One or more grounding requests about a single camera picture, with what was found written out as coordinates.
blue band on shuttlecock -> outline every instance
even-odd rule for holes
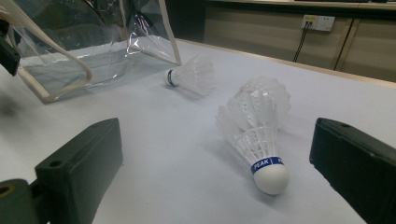
[[[262,159],[260,161],[256,161],[250,168],[251,173],[256,173],[258,170],[260,170],[261,168],[264,168],[265,166],[269,166],[269,165],[274,165],[274,164],[283,164],[282,159],[280,159],[279,157],[268,157],[265,159]]]
[[[171,85],[171,86],[176,86],[175,84],[173,84],[173,82],[172,82],[172,71],[173,70],[169,70],[169,72],[168,72],[168,82],[169,82],[169,84]]]

shuttlecock cork base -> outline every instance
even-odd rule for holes
[[[280,194],[289,184],[289,172],[279,157],[269,157],[251,166],[254,182],[267,194]]]

white shuttlecock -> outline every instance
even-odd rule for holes
[[[195,56],[179,68],[167,70],[163,81],[168,86],[180,86],[205,96],[215,87],[212,62],[207,56]]]
[[[277,86],[288,100],[276,103],[275,96],[264,88],[266,84],[249,82],[231,98],[226,106],[219,107],[217,125],[224,139],[242,155],[251,166],[257,187],[267,194],[279,194],[289,184],[289,172],[277,155],[277,118],[290,108],[289,94]]]

beige wall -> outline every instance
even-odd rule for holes
[[[396,82],[396,21],[360,20],[340,71]]]
[[[303,16],[208,7],[204,42],[292,61]],[[352,25],[356,33],[347,36]],[[335,18],[329,33],[308,31],[297,62],[396,81],[396,22]]]

black device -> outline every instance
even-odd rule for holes
[[[395,148],[348,124],[318,119],[309,160],[367,223],[396,223]]]
[[[0,223],[91,224],[121,165],[118,119],[95,123],[40,162],[32,184],[0,182]]]
[[[20,64],[21,55],[6,41],[8,28],[8,22],[0,19],[0,64],[2,64],[12,76],[15,76],[17,74],[18,65]]]

